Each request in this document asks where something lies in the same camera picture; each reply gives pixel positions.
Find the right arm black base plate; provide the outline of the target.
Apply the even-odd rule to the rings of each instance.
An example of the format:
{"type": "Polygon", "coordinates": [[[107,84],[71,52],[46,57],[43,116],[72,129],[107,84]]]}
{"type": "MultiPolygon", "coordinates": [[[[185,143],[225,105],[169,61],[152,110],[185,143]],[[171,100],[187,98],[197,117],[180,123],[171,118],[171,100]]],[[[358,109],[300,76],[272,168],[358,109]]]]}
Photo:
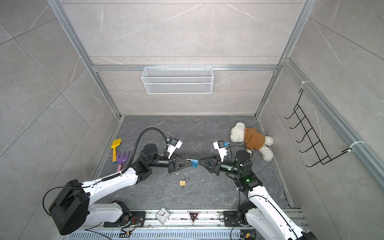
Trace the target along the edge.
{"type": "Polygon", "coordinates": [[[239,211],[224,211],[224,223],[226,227],[247,227],[245,216],[239,211]]]}

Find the brass padlock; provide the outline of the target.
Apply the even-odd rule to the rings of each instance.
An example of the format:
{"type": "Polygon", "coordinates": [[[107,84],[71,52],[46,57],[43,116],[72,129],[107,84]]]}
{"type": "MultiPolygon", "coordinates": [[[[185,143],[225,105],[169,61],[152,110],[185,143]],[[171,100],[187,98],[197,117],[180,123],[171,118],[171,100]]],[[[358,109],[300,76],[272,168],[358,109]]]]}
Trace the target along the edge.
{"type": "Polygon", "coordinates": [[[185,176],[184,180],[180,181],[179,182],[179,186],[181,187],[181,189],[185,189],[186,185],[187,185],[187,182],[189,181],[190,177],[189,176],[185,176]]]}

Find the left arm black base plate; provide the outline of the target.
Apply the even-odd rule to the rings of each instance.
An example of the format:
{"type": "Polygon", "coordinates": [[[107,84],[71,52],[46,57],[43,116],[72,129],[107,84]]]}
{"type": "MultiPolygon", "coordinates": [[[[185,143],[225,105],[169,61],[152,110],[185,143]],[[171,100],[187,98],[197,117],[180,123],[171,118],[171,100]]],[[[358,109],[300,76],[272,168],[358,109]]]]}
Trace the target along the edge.
{"type": "Polygon", "coordinates": [[[146,219],[146,211],[133,211],[123,214],[115,223],[105,222],[104,228],[142,227],[146,219]]]}

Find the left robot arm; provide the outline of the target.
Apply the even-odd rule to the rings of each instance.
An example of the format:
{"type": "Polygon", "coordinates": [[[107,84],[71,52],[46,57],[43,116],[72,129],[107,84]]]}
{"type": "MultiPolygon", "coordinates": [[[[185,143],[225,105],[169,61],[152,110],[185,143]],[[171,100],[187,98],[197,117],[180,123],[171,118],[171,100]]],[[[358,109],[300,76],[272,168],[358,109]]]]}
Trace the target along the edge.
{"type": "Polygon", "coordinates": [[[69,181],[60,187],[61,192],[45,212],[53,219],[60,235],[65,236],[77,229],[105,223],[112,227],[125,227],[131,223],[131,211],[122,201],[97,204],[97,201],[122,188],[134,186],[147,179],[152,167],[166,168],[169,173],[193,166],[193,163],[175,153],[182,141],[169,137],[164,153],[155,144],[147,144],[137,159],[130,158],[126,167],[114,174],[80,183],[69,181]]]}

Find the blue padlock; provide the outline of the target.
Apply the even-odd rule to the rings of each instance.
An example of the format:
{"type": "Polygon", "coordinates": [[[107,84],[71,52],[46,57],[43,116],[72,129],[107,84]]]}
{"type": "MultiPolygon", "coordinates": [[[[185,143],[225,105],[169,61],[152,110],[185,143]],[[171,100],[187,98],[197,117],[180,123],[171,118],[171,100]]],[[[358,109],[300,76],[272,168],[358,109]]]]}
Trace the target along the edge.
{"type": "Polygon", "coordinates": [[[188,159],[188,161],[191,162],[192,167],[194,167],[194,168],[197,168],[198,165],[199,165],[199,161],[198,160],[188,159]]]}

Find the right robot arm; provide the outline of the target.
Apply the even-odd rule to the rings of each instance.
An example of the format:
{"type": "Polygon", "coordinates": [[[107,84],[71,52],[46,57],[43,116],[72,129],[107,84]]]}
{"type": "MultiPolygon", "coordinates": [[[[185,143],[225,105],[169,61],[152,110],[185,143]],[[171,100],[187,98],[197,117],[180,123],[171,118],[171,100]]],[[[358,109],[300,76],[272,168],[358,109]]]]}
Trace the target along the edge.
{"type": "Polygon", "coordinates": [[[234,183],[246,199],[239,204],[237,225],[253,227],[265,240],[316,240],[294,223],[272,199],[261,180],[252,170],[251,154],[245,150],[236,152],[233,161],[220,157],[204,158],[199,164],[210,173],[234,175],[234,183]]]}

